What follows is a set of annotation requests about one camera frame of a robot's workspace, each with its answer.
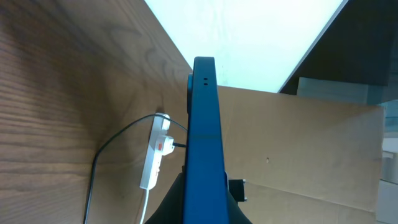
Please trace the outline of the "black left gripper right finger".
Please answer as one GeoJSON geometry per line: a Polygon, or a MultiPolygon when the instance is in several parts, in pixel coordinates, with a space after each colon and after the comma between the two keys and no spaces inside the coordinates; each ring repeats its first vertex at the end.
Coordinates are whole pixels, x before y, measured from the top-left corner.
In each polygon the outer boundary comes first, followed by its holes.
{"type": "MultiPolygon", "coordinates": [[[[227,183],[227,189],[228,189],[228,181],[229,177],[228,174],[226,174],[226,183],[227,183]]],[[[229,215],[229,223],[230,224],[251,224],[252,222],[245,216],[245,214],[242,212],[242,210],[239,208],[238,203],[235,202],[234,198],[229,192],[227,192],[228,196],[228,215],[229,215]]]]}

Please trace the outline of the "blue Galaxy smartphone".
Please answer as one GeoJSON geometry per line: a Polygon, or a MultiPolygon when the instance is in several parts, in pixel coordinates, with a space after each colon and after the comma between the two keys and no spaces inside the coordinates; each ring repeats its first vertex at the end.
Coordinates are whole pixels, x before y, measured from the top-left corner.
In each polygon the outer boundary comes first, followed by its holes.
{"type": "Polygon", "coordinates": [[[195,57],[188,116],[183,223],[229,223],[215,59],[195,57]]]}

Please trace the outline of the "white power strip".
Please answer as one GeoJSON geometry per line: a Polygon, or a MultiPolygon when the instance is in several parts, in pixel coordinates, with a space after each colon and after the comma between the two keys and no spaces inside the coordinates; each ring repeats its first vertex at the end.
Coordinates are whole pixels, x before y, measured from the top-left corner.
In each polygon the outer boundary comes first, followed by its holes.
{"type": "Polygon", "coordinates": [[[155,187],[160,172],[160,165],[163,155],[159,151],[161,136],[168,136],[170,118],[167,114],[156,113],[152,123],[149,143],[147,147],[146,159],[142,171],[140,188],[151,190],[155,187]]]}

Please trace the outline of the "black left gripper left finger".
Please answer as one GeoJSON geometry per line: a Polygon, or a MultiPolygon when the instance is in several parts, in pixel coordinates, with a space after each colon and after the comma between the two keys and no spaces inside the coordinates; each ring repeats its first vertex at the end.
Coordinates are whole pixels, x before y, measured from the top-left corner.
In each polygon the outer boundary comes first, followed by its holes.
{"type": "Polygon", "coordinates": [[[182,224],[185,190],[185,167],[179,173],[158,209],[146,224],[182,224]]]}

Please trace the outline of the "white charger plug adapter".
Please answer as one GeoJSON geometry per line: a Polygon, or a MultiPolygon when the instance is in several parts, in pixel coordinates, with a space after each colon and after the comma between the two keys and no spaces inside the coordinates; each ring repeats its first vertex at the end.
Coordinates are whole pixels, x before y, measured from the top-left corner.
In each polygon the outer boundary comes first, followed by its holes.
{"type": "Polygon", "coordinates": [[[159,151],[166,156],[174,151],[174,138],[170,136],[161,136],[159,143],[159,151]]]}

